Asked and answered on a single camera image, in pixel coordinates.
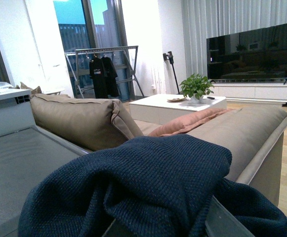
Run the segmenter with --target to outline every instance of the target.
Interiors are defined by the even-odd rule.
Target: flat screen tv
[[[287,80],[287,24],[207,39],[208,78],[217,82]]]

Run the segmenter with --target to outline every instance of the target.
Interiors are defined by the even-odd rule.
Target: glass door
[[[92,15],[94,19],[96,40],[98,48],[121,46],[120,26],[117,21],[116,3],[113,0],[90,0]],[[121,51],[102,55],[110,57],[115,65],[118,77],[119,99],[129,100],[129,89],[132,82],[123,82],[127,79],[127,71],[124,69],[125,59]]]
[[[60,34],[65,52],[75,52],[83,48],[107,48],[121,46],[119,21],[117,20],[116,2],[118,0],[54,0],[54,7],[59,23]],[[93,81],[89,73],[89,61],[94,55],[82,54],[79,56],[79,80],[84,98],[95,98]],[[115,66],[116,83],[122,101],[129,100],[129,89],[132,82],[123,82],[127,79],[127,70],[122,52],[97,55],[97,57],[111,58]],[[73,71],[76,70],[74,55],[69,56]],[[68,67],[74,95],[81,98],[76,90],[76,83]]]

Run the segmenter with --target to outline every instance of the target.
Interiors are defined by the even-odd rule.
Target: white pot
[[[200,99],[196,99],[195,96],[192,96],[192,98],[190,98],[190,100],[188,101],[189,104],[201,104],[203,102],[203,97],[201,96]]]

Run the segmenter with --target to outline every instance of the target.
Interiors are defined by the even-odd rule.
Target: sky
[[[103,11],[107,10],[106,0],[91,0],[95,25],[103,25]],[[85,24],[81,0],[54,0],[59,24]]]

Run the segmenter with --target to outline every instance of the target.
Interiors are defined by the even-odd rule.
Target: knitted blanket
[[[100,237],[114,219],[139,237],[204,233],[213,194],[256,236],[287,236],[286,216],[224,179],[232,155],[187,134],[137,137],[77,158],[28,195],[19,237]]]

